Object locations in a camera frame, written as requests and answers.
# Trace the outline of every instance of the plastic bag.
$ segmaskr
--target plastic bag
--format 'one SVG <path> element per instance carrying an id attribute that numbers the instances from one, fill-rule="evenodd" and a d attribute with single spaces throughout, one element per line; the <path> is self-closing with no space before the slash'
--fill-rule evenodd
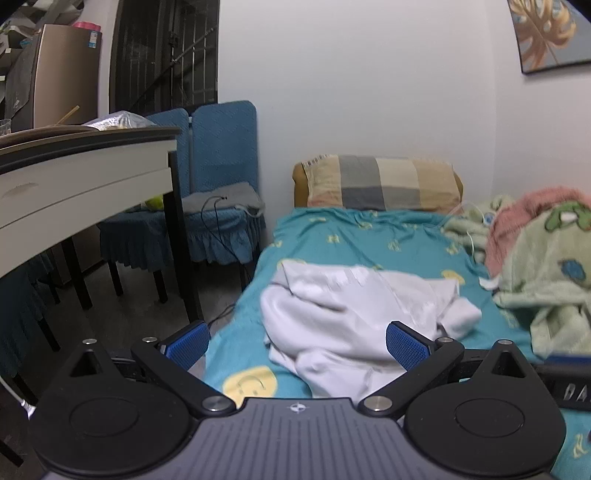
<path id="1" fill-rule="evenodd" d="M 121 128 L 143 128 L 155 127 L 156 124 L 147 118 L 136 113 L 121 110 L 109 115 L 86 122 L 87 127 L 94 127 L 97 130 L 115 130 Z"/>

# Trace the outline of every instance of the checkered pillowcase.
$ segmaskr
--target checkered pillowcase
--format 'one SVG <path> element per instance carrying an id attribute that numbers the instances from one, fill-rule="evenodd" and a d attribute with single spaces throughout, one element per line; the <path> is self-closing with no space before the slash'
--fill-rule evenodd
<path id="1" fill-rule="evenodd" d="M 302 165 L 308 207 L 449 213 L 461 200 L 453 169 L 443 162 L 323 155 Z"/>

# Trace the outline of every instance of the pink blanket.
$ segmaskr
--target pink blanket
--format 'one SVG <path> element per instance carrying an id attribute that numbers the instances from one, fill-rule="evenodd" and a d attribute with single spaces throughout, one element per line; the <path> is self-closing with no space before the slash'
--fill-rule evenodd
<path id="1" fill-rule="evenodd" d="M 580 202 L 591 208 L 591 197 L 581 191 L 551 187 L 528 193 L 497 214 L 486 243 L 485 265 L 491 277 L 501 273 L 505 257 L 511 252 L 521 229 L 545 210 L 563 202 Z"/>

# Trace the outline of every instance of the table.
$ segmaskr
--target table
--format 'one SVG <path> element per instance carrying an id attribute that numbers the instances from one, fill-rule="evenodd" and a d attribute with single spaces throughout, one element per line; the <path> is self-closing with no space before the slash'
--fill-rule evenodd
<path id="1" fill-rule="evenodd" d="M 61 243 L 82 307 L 91 307 L 71 236 L 163 193 L 178 289 L 189 321 L 202 321 L 178 193 L 180 130 L 84 129 L 48 138 L 28 132 L 0 148 L 0 277 Z"/>

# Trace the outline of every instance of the blue chair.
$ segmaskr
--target blue chair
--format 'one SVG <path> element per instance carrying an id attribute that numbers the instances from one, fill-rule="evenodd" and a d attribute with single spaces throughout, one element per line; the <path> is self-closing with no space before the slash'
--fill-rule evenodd
<path id="1" fill-rule="evenodd" d="M 0 375 L 12 378 L 27 401 L 33 404 L 37 399 L 18 370 L 39 333 L 45 336 L 54 352 L 60 350 L 44 317 L 45 303 L 34 287 L 52 270 L 53 265 L 43 252 L 0 277 Z"/>
<path id="2" fill-rule="evenodd" d="M 158 125 L 181 128 L 177 137 L 181 197 L 239 181 L 248 181 L 257 190 L 256 110 L 250 102 L 199 108 L 192 116 L 193 155 L 190 155 L 189 149 L 189 116 L 184 109 L 157 113 L 148 119 Z M 254 252 L 259 251 L 264 220 L 262 217 L 249 217 L 244 211 L 236 209 L 219 210 L 217 214 L 216 218 L 215 212 L 204 212 L 205 225 L 199 213 L 185 216 L 191 260 L 221 264 L 238 260 L 244 289 L 244 265 L 253 260 Z M 164 212 L 122 212 L 101 222 L 99 229 L 101 256 L 109 264 L 117 295 L 123 294 L 115 264 L 119 262 L 152 272 L 160 302 L 166 302 L 168 295 L 161 270 L 172 264 L 172 254 Z"/>
<path id="3" fill-rule="evenodd" d="M 193 165 L 195 191 L 247 181 L 258 191 L 258 144 L 256 109 L 247 101 L 218 103 L 198 108 L 193 120 Z M 186 217 L 189 250 L 193 261 L 220 264 L 238 261 L 241 284 L 246 286 L 244 265 L 260 252 L 264 218 L 250 217 L 243 210 L 218 210 Z"/>
<path id="4" fill-rule="evenodd" d="M 177 168 L 181 197 L 190 192 L 189 115 L 183 108 L 156 113 L 147 117 L 162 127 L 179 127 L 177 136 Z M 117 296 L 123 295 L 116 262 L 127 267 L 152 272 L 161 303 L 168 300 L 162 269 L 173 263 L 164 212 L 127 211 L 98 224 L 100 254 L 109 265 Z"/>

